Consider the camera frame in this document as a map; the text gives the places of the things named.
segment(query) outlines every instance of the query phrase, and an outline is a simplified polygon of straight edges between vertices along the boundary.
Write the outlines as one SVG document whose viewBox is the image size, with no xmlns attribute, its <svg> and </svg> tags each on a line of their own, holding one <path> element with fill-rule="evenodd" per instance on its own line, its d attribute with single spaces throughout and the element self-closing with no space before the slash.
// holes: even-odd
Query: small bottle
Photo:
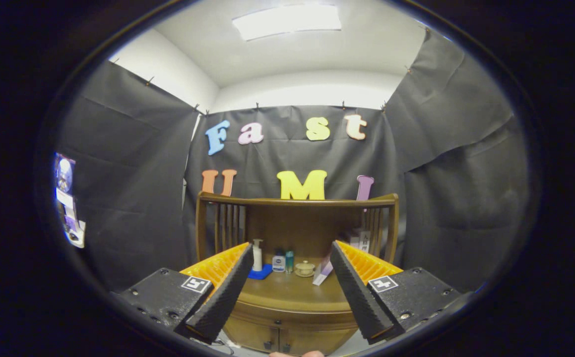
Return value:
<svg viewBox="0 0 575 357">
<path fill-rule="evenodd" d="M 285 271 L 285 254 L 280 248 L 276 249 L 276 255 L 272 258 L 272 271 L 279 273 Z"/>
<path fill-rule="evenodd" d="M 289 274 L 294 271 L 294 252 L 288 250 L 285 253 L 285 273 Z"/>
<path fill-rule="evenodd" d="M 253 239 L 254 246 L 253 246 L 253 258 L 254 264 L 252 266 L 253 271 L 262 271 L 263 270 L 263 261 L 262 261 L 262 254 L 260 252 L 260 246 L 258 246 L 258 242 L 262 242 L 262 239 Z"/>
</svg>

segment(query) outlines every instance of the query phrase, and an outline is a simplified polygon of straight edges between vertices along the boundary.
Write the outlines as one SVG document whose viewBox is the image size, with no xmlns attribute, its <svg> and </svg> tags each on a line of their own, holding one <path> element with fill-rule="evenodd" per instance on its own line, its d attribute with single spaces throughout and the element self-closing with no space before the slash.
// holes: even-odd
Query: cabinet door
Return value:
<svg viewBox="0 0 575 357">
<path fill-rule="evenodd" d="M 335 331 L 306 331 L 290 328 L 280 330 L 280 352 L 301 356 L 310 351 L 328 355 L 344 344 L 357 329 Z"/>
<path fill-rule="evenodd" d="M 278 328 L 230 317 L 223 330 L 230 341 L 242 347 L 264 352 L 278 351 Z"/>
</svg>

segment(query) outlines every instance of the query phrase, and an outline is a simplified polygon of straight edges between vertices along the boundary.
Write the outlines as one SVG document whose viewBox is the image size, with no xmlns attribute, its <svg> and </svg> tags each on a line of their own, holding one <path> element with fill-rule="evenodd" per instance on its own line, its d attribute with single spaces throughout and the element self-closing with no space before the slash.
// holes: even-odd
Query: blue tray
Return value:
<svg viewBox="0 0 575 357">
<path fill-rule="evenodd" d="M 263 269 L 261 271 L 253 271 L 251 270 L 248 274 L 248 278 L 256 279 L 256 280 L 263 280 L 267 278 L 269 273 L 272 273 L 272 264 L 263 264 Z"/>
</svg>

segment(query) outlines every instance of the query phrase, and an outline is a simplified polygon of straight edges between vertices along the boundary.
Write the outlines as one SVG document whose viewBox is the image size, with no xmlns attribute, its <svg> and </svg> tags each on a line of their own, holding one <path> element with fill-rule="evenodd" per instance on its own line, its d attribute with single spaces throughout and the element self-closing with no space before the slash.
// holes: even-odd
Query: ceiling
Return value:
<svg viewBox="0 0 575 357">
<path fill-rule="evenodd" d="M 232 19 L 286 4 L 334 4 L 340 31 L 306 31 L 244 41 Z M 404 75 L 424 40 L 421 25 L 380 0 L 202 0 L 155 29 L 221 88 L 308 70 Z"/>
</svg>

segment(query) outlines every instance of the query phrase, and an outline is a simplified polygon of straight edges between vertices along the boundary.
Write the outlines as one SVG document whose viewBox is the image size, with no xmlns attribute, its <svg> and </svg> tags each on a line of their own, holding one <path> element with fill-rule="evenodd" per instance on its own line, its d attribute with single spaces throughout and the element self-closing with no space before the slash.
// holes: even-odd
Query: blue letter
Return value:
<svg viewBox="0 0 575 357">
<path fill-rule="evenodd" d="M 219 124 L 206 130 L 206 136 L 208 136 L 208 143 L 210 144 L 208 155 L 212 155 L 215 152 L 219 152 L 223 149 L 225 145 L 223 145 L 221 141 L 226 140 L 227 128 L 230 128 L 230 122 L 223 120 Z"/>
</svg>

